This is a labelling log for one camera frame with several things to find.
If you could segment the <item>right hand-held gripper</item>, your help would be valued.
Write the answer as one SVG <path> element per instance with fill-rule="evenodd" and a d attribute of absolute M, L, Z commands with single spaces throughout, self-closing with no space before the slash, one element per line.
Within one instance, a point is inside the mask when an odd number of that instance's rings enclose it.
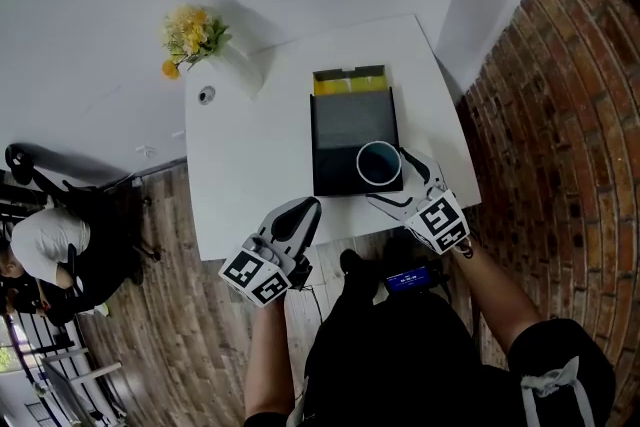
<path fill-rule="evenodd" d="M 393 219 L 407 219 L 404 226 L 424 245 L 442 255 L 464 242 L 470 235 L 454 193 L 446 190 L 446 182 L 439 164 L 414 149 L 399 148 L 404 184 L 412 193 L 439 194 L 419 210 L 419 198 L 394 201 L 379 194 L 367 194 L 369 204 Z"/>

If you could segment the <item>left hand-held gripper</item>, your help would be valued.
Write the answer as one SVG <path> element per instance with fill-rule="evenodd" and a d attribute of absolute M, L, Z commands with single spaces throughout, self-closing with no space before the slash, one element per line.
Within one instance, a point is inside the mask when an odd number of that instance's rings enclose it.
<path fill-rule="evenodd" d="M 219 276 L 258 307 L 272 303 L 289 289 L 301 290 L 313 270 L 304 251 L 313 242 L 321 215 L 322 205 L 314 196 L 277 207 L 265 217 L 258 234 L 248 237 L 225 260 Z"/>

